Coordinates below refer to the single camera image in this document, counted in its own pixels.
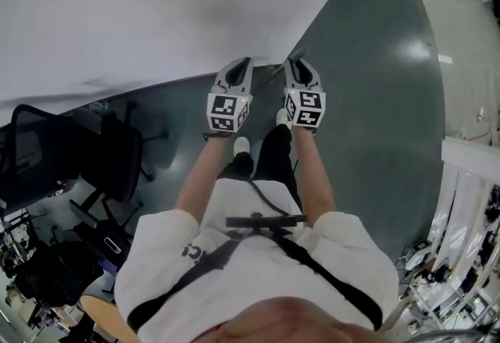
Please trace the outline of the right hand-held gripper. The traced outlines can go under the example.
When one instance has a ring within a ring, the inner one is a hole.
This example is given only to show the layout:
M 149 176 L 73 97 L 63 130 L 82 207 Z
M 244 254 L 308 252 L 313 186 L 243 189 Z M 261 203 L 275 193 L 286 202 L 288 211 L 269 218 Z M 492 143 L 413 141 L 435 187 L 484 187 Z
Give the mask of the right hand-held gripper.
M 326 111 L 320 75 L 304 59 L 287 59 L 284 79 L 284 108 L 292 125 L 317 128 Z

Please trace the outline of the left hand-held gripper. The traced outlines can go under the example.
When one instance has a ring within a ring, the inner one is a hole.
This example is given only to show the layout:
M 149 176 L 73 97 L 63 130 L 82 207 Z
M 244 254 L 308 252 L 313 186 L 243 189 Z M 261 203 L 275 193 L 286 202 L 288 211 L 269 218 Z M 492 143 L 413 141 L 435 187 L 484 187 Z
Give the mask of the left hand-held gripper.
M 250 57 L 236 59 L 222 68 L 208 93 L 206 115 L 212 131 L 235 134 L 246 121 L 252 103 Z

